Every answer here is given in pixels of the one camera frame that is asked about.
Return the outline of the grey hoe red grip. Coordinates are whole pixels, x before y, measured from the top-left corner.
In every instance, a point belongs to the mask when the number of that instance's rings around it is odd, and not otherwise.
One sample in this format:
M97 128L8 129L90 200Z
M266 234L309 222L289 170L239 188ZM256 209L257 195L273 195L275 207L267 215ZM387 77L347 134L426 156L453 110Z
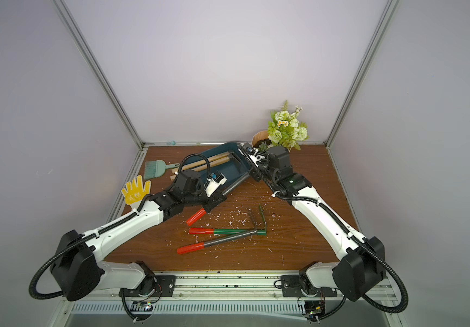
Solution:
M199 211L197 211L189 219L187 219L186 224L188 226L194 225L194 223L196 223L204 215L212 211L213 208L217 207L219 204L226 201L228 194L231 193L234 189L236 189L244 181L246 181L249 177L250 177L250 174L246 172L241 177L236 179L232 184L230 184L227 188L222 190L220 193L215 191L211 199L207 201L207 203L204 204Z

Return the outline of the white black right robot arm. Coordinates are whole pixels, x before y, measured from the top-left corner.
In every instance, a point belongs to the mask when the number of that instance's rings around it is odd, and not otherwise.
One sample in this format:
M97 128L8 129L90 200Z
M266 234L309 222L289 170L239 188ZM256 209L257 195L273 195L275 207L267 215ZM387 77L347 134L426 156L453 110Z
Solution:
M318 194L313 184L293 170L289 151L271 147L258 151L249 143L237 145L248 172L256 181L263 181L272 196L288 202L312 223L328 242L339 262L330 275L342 295L350 301L364 299L375 309L386 313L402 313L408 307L409 294L396 271L386 262L385 247L376 237L367 238L342 219ZM398 305L386 306L368 296L368 292L390 275L401 293Z

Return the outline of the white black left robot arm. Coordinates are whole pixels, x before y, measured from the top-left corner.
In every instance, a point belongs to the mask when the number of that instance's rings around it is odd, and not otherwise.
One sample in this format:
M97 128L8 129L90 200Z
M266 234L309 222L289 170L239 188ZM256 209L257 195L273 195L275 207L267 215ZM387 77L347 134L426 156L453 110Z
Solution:
M150 194L142 178L128 183L125 198L131 210L113 222L82 234L72 230L61 237L55 255L33 275L29 295L37 300L63 296L77 301L94 290L119 288L135 295L154 292L154 273L143 262L116 264L106 257L138 234L158 226L185 207L216 207L225 200L222 186L226 177L215 167L229 162L228 152L183 163L170 186Z

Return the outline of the teal plastic storage box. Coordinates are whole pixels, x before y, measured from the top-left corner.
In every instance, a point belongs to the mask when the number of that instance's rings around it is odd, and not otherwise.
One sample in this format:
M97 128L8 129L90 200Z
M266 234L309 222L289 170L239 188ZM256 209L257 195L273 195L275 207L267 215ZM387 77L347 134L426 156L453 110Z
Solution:
M180 167L177 169L174 175L185 171L183 170L184 165L205 159L205 165L186 170L195 170L201 174L203 179L206 179L206 177L213 172L224 174L228 180L225 185L221 187L222 191L232 184L236 179L241 177L244 173L248 172L248 166L246 166L238 156L237 144L239 143L228 142L202 152L196 151L191 153L184 157L184 159L180 162ZM210 164L208 161L209 157L224 153L225 151L229 151L229 155L227 157L214 161L212 164Z

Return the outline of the tan flower pot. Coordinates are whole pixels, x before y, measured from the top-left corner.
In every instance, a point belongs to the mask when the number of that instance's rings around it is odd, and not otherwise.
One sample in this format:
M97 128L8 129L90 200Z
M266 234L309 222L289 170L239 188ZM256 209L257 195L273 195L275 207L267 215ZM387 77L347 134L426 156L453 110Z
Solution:
M266 151L272 145L272 141L269 139L268 131L263 130L256 133L251 140L251 144L254 148L261 151Z

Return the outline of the mint green hand brush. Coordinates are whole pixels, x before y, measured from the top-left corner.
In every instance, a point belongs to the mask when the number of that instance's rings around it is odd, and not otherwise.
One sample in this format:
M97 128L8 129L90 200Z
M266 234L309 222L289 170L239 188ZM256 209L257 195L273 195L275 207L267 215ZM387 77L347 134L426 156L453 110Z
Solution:
M163 160L148 161L144 166L143 177L145 180L159 178L162 177L167 170L178 168L179 166L179 163L167 164Z

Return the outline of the green artificial flowers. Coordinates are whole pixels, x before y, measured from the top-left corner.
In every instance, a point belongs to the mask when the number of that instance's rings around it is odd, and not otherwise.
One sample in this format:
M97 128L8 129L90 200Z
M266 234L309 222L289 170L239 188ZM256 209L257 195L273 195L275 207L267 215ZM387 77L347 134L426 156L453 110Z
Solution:
M301 122L298 116L303 111L301 106L295 105L289 110L289 102L285 100L280 109L271 112L271 120L268 122L267 138L259 150L265 151L270 147L285 147L288 151L300 150L300 143L309 138L308 126Z

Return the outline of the yellow white work glove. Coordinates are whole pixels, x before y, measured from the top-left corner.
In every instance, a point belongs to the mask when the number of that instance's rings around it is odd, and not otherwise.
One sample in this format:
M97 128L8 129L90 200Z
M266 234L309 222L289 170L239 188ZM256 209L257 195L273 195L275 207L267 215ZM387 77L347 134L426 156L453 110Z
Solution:
M131 206L140 202L147 194L150 193L151 181L145 181L142 175L138 175L132 181L126 182L121 193L124 197L125 204Z

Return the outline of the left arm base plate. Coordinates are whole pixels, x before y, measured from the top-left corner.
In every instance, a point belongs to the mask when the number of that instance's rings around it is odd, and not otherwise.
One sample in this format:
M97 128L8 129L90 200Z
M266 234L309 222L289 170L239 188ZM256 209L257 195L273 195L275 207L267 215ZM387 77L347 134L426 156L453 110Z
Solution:
M147 277L135 289L121 289L120 296L124 297L172 297L176 287L175 275L155 275L154 277Z

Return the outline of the aluminium front rail frame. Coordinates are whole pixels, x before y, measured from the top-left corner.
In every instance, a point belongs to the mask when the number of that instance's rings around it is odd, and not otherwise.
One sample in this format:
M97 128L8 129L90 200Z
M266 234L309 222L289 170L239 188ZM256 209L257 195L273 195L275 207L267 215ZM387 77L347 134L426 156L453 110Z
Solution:
M323 286L310 295L300 286L300 274L283 271L175 271L158 272L154 290L139 296L118 288L95 290L69 302L61 299L49 326L68 326L76 314L134 316L252 315L306 321L305 306L322 302L331 311L342 292L323 278Z

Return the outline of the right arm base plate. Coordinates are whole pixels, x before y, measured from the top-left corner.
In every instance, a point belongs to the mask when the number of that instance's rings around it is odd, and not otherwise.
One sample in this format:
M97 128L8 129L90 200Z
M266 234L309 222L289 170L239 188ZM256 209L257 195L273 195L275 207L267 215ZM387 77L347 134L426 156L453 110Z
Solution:
M331 287L315 287L307 278L300 275L282 275L274 282L274 287L282 291L283 297L330 297L336 298L337 291Z

